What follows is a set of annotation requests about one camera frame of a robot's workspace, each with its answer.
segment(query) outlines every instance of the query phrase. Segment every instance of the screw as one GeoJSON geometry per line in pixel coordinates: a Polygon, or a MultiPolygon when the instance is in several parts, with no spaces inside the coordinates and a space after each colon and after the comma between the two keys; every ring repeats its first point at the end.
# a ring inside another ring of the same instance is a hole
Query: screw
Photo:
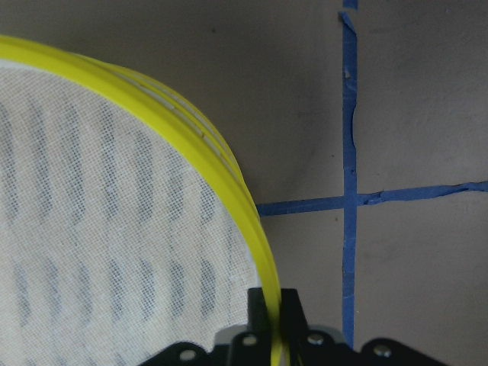
{"type": "Polygon", "coordinates": [[[195,357],[197,357],[197,352],[193,349],[185,349],[180,353],[180,361],[182,362],[193,361],[195,357]]]}
{"type": "Polygon", "coordinates": [[[384,357],[384,358],[389,358],[391,357],[391,349],[389,349],[387,346],[385,345],[376,345],[374,348],[373,348],[373,352],[376,356],[378,357],[384,357]]]}
{"type": "Polygon", "coordinates": [[[242,338],[242,344],[246,347],[250,347],[258,343],[258,339],[254,334],[248,334],[244,338],[242,338]]]}
{"type": "Polygon", "coordinates": [[[323,345],[323,336],[319,333],[312,333],[307,337],[307,341],[311,345],[323,345]]]}

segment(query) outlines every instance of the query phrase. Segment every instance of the concrete floor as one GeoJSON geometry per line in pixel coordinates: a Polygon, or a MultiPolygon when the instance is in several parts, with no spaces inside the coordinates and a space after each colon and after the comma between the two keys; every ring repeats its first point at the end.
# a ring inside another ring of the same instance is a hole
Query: concrete floor
{"type": "MultiPolygon", "coordinates": [[[[149,74],[196,104],[256,203],[343,194],[338,0],[0,0],[0,33],[149,74]]],[[[486,181],[488,3],[368,0],[358,32],[358,191],[486,181]]],[[[355,347],[389,336],[488,358],[488,196],[358,209],[355,347]]],[[[341,327],[343,212],[262,220],[283,287],[341,327]]]]}

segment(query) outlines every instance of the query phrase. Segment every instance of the blue tape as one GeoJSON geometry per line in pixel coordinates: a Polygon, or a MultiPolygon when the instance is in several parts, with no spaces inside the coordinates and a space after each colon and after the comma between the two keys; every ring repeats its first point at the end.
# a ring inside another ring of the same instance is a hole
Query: blue tape
{"type": "Polygon", "coordinates": [[[358,10],[358,0],[344,0],[342,2],[344,8],[356,9],[358,10]]]}
{"type": "MultiPolygon", "coordinates": [[[[358,194],[358,206],[374,206],[391,201],[419,201],[463,192],[488,192],[488,181],[470,182],[462,185],[434,185],[431,187],[406,188],[394,191],[358,194]]],[[[344,207],[344,197],[314,198],[302,201],[277,202],[258,204],[261,217],[298,214],[302,212],[338,210],[344,207]]]]}
{"type": "Polygon", "coordinates": [[[462,185],[436,185],[433,187],[407,188],[358,195],[358,206],[372,206],[390,201],[417,201],[444,197],[462,192],[488,192],[488,181],[463,183],[462,185]]]}
{"type": "Polygon", "coordinates": [[[354,345],[356,227],[358,178],[353,120],[358,95],[358,39],[351,18],[342,19],[342,148],[344,165],[344,248],[342,252],[342,332],[354,345]]]}
{"type": "Polygon", "coordinates": [[[298,214],[324,210],[337,210],[344,207],[344,197],[315,198],[303,201],[277,202],[273,204],[258,204],[259,216],[275,216],[298,214]]]}

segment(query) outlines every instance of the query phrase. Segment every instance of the black bracket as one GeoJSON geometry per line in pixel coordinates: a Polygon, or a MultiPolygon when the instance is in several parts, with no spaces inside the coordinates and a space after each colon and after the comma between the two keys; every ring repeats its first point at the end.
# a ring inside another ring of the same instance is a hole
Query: black bracket
{"type": "MultiPolygon", "coordinates": [[[[391,339],[375,339],[361,352],[331,328],[310,327],[297,290],[281,290],[281,338],[290,366],[446,366],[391,339]]],[[[261,288],[248,291],[248,325],[218,332],[212,352],[179,342],[140,366],[269,366],[271,327],[261,288]]]]}

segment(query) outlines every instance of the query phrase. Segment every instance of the gray stripe pattern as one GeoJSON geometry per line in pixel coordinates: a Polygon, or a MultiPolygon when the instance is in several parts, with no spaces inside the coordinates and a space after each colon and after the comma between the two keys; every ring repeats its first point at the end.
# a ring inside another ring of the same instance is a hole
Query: gray stripe pattern
{"type": "Polygon", "coordinates": [[[93,301],[92,301],[92,284],[90,282],[90,273],[88,268],[82,263],[79,264],[78,269],[78,293],[77,298],[80,304],[80,317],[83,325],[90,323],[93,313],[93,301]]]}
{"type": "Polygon", "coordinates": [[[141,308],[143,311],[143,319],[148,320],[151,315],[154,314],[154,310],[156,307],[156,285],[154,269],[149,261],[141,259],[140,274],[141,288],[143,291],[141,308]]]}
{"type": "Polygon", "coordinates": [[[136,185],[137,213],[140,223],[146,222],[153,215],[153,148],[151,141],[142,132],[136,133],[136,185]]]}
{"type": "Polygon", "coordinates": [[[202,224],[212,220],[215,214],[215,194],[205,180],[200,179],[202,224]]]}
{"type": "Polygon", "coordinates": [[[170,152],[169,161],[169,219],[176,221],[183,212],[183,172],[182,157],[174,150],[170,152]]]}
{"type": "Polygon", "coordinates": [[[83,187],[82,151],[79,133],[80,119],[73,105],[66,112],[66,130],[63,136],[67,161],[66,190],[71,205],[72,225],[81,221],[85,214],[85,189],[83,187]]]}
{"type": "Polygon", "coordinates": [[[14,280],[17,288],[17,302],[21,316],[21,327],[29,323],[29,316],[32,313],[29,301],[29,292],[27,288],[27,273],[19,264],[14,266],[14,280]]]}
{"type": "Polygon", "coordinates": [[[43,112],[40,106],[37,105],[34,99],[30,98],[29,108],[32,116],[30,134],[33,140],[37,202],[39,204],[39,218],[43,222],[53,207],[49,177],[49,159],[47,156],[47,138],[43,112]]]}
{"type": "Polygon", "coordinates": [[[124,279],[122,271],[115,260],[111,259],[108,263],[110,272],[110,295],[111,295],[111,310],[112,321],[115,323],[122,318],[124,310],[124,279]]]}
{"type": "Polygon", "coordinates": [[[173,318],[181,316],[185,306],[185,272],[183,266],[175,261],[170,266],[171,282],[171,315],[173,318]]]}
{"type": "Polygon", "coordinates": [[[47,259],[45,264],[47,274],[46,298],[50,307],[50,315],[56,318],[61,313],[61,293],[59,292],[59,269],[56,264],[47,259]]]}
{"type": "Polygon", "coordinates": [[[0,160],[2,181],[5,190],[5,209],[8,223],[12,224],[18,215],[17,178],[15,176],[14,137],[7,109],[0,104],[0,160]]]}
{"type": "Polygon", "coordinates": [[[108,219],[119,210],[117,172],[115,171],[114,118],[110,108],[101,108],[101,162],[103,165],[104,213],[108,219]]]}
{"type": "Polygon", "coordinates": [[[201,315],[208,317],[215,308],[216,276],[212,264],[207,260],[201,262],[201,315]]]}

